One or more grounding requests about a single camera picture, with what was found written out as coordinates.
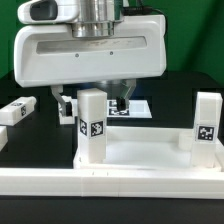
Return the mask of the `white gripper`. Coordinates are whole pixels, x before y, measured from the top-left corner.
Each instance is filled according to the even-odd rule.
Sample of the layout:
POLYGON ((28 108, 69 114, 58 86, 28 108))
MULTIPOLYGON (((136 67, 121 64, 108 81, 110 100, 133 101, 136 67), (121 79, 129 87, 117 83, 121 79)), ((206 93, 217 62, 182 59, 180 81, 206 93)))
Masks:
POLYGON ((75 38, 67 24, 26 26, 15 38, 15 80, 22 87, 52 86, 61 115, 68 117, 72 103, 61 96, 62 85, 125 79, 116 98, 117 110, 124 111, 136 88, 132 78, 165 71, 164 35, 162 15, 127 16, 113 36, 103 38, 75 38))

